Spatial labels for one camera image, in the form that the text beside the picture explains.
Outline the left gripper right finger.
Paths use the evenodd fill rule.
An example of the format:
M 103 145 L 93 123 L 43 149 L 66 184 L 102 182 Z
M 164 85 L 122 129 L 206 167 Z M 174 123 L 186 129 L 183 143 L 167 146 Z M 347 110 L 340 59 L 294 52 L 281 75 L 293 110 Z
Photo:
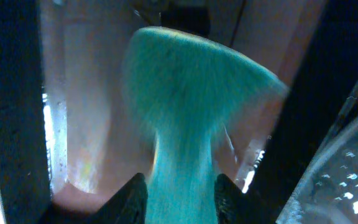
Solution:
M 250 193 L 244 194 L 226 174 L 216 178 L 214 203 L 219 224 L 269 223 L 261 199 Z

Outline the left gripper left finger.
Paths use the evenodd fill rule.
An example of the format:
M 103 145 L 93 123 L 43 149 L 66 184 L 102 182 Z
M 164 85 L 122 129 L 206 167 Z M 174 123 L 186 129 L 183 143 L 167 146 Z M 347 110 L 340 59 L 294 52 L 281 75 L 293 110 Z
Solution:
M 136 173 L 86 224 L 145 224 L 148 191 L 143 173 Z

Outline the green scouring sponge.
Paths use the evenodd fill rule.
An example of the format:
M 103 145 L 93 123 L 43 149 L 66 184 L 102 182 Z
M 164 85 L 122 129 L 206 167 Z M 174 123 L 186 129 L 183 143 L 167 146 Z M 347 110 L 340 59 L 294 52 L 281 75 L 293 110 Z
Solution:
M 134 32 L 122 66 L 127 107 L 155 138 L 147 223 L 217 223 L 211 140 L 245 105 L 284 97 L 269 69 L 166 27 Z

